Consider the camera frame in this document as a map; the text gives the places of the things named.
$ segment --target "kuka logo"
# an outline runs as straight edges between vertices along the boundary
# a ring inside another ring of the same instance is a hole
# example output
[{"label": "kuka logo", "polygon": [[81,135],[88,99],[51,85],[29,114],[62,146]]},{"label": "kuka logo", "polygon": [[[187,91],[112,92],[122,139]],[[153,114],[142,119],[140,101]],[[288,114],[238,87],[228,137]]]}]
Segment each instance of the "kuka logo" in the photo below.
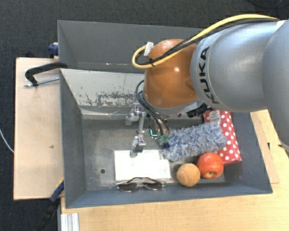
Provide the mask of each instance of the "kuka logo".
[{"label": "kuka logo", "polygon": [[201,55],[200,55],[200,58],[204,60],[204,63],[203,63],[202,66],[201,66],[201,64],[199,63],[199,69],[200,69],[199,77],[200,77],[200,82],[205,84],[205,87],[203,88],[203,91],[205,92],[206,96],[212,101],[212,103],[219,103],[219,102],[217,102],[217,101],[214,100],[214,96],[213,96],[213,94],[211,93],[210,88],[209,88],[209,86],[208,86],[208,82],[207,82],[207,80],[206,80],[207,75],[206,75],[206,73],[204,72],[204,69],[205,69],[205,67],[206,67],[206,59],[207,59],[206,54],[207,54],[207,51],[208,51],[209,48],[210,48],[210,46],[208,46],[207,48],[205,48],[205,49],[202,51]]}]

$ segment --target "sunglasses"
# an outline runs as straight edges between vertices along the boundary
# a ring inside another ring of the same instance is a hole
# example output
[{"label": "sunglasses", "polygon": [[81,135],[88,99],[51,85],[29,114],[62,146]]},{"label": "sunglasses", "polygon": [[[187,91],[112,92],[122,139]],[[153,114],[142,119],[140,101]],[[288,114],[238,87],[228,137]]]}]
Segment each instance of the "sunglasses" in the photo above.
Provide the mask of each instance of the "sunglasses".
[{"label": "sunglasses", "polygon": [[[136,179],[144,180],[142,182],[135,182]],[[151,179],[149,177],[135,177],[131,180],[120,182],[116,184],[117,189],[123,192],[131,193],[140,187],[145,187],[149,190],[160,190],[165,186],[165,182]]]}]

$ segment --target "red polka dot cloth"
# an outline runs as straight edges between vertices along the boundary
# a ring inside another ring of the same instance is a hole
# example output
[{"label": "red polka dot cloth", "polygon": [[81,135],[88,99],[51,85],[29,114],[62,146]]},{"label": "red polka dot cloth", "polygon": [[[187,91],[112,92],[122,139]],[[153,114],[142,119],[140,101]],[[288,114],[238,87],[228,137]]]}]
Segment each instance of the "red polka dot cloth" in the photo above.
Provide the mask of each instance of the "red polka dot cloth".
[{"label": "red polka dot cloth", "polygon": [[207,111],[204,113],[204,119],[205,122],[218,122],[223,130],[223,135],[227,138],[226,146],[217,152],[223,159],[223,164],[226,166],[241,162],[242,158],[230,112],[219,110]]}]

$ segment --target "white paper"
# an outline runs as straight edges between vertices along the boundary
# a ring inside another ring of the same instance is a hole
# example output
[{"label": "white paper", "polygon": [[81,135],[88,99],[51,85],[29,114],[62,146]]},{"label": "white paper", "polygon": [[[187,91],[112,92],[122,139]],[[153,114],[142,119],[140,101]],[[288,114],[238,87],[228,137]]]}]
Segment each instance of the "white paper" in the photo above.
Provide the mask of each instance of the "white paper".
[{"label": "white paper", "polygon": [[116,180],[130,180],[134,177],[170,179],[170,165],[159,150],[143,150],[135,158],[130,151],[115,151]]}]

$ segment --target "white cable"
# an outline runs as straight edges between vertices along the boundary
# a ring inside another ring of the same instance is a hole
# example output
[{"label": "white cable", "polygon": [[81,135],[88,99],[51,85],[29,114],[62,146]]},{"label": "white cable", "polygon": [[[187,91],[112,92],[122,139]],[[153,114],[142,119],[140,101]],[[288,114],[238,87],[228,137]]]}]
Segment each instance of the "white cable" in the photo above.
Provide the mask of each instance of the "white cable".
[{"label": "white cable", "polygon": [[4,140],[4,142],[5,142],[6,146],[10,149],[11,152],[14,153],[14,150],[11,148],[11,146],[10,146],[10,145],[8,144],[8,142],[6,141],[4,135],[3,135],[2,131],[1,131],[1,128],[0,128],[0,134],[1,134],[1,137],[3,138],[3,140]]}]

